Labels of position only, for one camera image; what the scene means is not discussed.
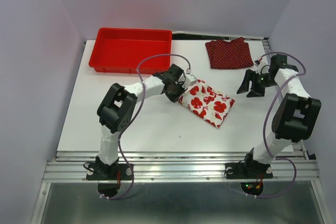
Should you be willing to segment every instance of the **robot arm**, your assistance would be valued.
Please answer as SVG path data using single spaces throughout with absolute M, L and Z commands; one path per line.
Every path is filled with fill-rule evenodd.
M 273 56 L 270 66 L 257 61 L 256 71 L 246 70 L 237 93 L 249 91 L 252 82 L 247 97 L 263 97 L 266 87 L 287 84 L 281 91 L 283 100 L 273 118 L 272 132 L 266 137 L 269 150 L 261 142 L 246 154 L 244 163 L 226 164 L 228 179 L 257 178 L 260 174 L 263 178 L 272 178 L 270 164 L 273 158 L 292 143 L 310 137 L 321 102 L 310 97 L 298 77 L 292 77 L 297 73 L 297 67 L 287 64 L 284 55 Z
M 176 102 L 196 82 L 190 70 L 184 73 L 180 67 L 172 64 L 168 71 L 155 73 L 144 81 L 145 99 L 165 93 L 170 101 Z M 135 105 L 142 100 L 143 94 L 140 82 L 128 86 L 115 83 L 110 87 L 97 110 L 101 124 L 101 144 L 95 163 L 89 165 L 94 173 L 88 173 L 87 180 L 115 178 L 119 170 L 119 137 L 131 123 Z

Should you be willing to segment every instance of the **red plastic tray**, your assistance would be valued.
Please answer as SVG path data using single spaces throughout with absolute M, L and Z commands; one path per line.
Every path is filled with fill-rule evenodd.
M 145 58 L 170 54 L 172 32 L 169 30 L 100 28 L 89 66 L 97 72 L 136 73 Z M 157 57 L 141 65 L 141 73 L 166 71 L 170 56 Z

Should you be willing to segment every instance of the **white table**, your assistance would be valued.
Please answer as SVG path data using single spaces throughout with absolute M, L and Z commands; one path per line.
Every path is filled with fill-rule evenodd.
M 263 98 L 236 95 L 246 69 L 211 69 L 206 42 L 174 40 L 172 53 L 186 56 L 196 77 L 236 100 L 220 129 L 203 121 L 179 103 L 170 102 L 165 95 L 158 95 L 145 100 L 138 118 L 124 133 L 121 145 L 125 151 L 248 152 L 262 141 L 262 124 L 275 95 L 275 88 L 266 89 Z M 88 40 L 83 53 L 58 145 L 59 152 L 97 152 L 100 147 L 97 108 L 107 90 L 116 82 L 121 85 L 139 82 L 135 74 L 97 73 L 90 68 L 88 62 L 94 43 L 94 40 Z M 264 54 L 261 41 L 248 43 L 253 60 Z M 178 57 L 172 57 L 171 63 L 183 69 L 187 67 L 184 60 Z M 292 152 L 293 148 L 289 146 L 284 151 Z

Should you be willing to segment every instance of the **screw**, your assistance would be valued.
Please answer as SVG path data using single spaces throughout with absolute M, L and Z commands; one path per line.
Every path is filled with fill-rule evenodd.
M 227 168 L 226 168 L 226 173 L 229 174 L 229 175 L 233 174 L 233 169 L 232 169 L 232 167 L 227 167 Z
M 131 168 L 127 168 L 127 169 L 126 169 L 126 175 L 127 175 L 127 176 L 132 175 Z
M 271 168 L 271 167 L 268 167 L 267 170 L 266 170 L 266 173 L 267 173 L 267 174 L 271 174 L 271 173 L 272 173 L 272 168 Z

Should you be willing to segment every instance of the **floral cloth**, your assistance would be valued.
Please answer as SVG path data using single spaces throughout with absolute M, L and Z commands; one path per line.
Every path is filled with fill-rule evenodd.
M 179 102 L 211 125 L 219 128 L 235 100 L 198 80 Z
M 243 37 L 230 42 L 214 40 L 205 43 L 210 67 L 214 69 L 238 69 L 253 66 L 248 43 Z

